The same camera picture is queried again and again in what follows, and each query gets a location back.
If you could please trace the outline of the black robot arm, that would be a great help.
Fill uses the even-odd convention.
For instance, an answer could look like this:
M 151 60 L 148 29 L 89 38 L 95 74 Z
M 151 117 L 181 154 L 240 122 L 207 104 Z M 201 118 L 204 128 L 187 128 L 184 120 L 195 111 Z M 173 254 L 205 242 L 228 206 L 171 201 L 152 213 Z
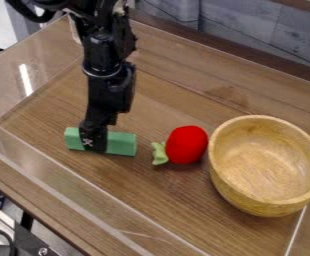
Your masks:
M 131 110 L 136 67 L 127 61 L 136 50 L 127 0 L 30 0 L 44 10 L 36 14 L 22 0 L 6 0 L 36 23 L 48 22 L 59 11 L 71 15 L 83 46 L 83 73 L 88 81 L 85 117 L 64 131 L 67 148 L 100 154 L 136 155 L 136 135 L 108 129 Z

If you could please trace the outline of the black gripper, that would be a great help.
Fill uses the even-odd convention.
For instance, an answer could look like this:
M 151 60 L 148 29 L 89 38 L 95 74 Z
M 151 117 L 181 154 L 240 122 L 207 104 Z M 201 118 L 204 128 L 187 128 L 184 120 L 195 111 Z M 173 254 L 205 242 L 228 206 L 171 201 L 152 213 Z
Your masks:
M 115 125 L 117 115 L 128 113 L 135 95 L 136 66 L 127 61 L 107 70 L 95 69 L 83 62 L 88 79 L 88 102 L 79 137 L 87 151 L 107 150 L 108 125 Z

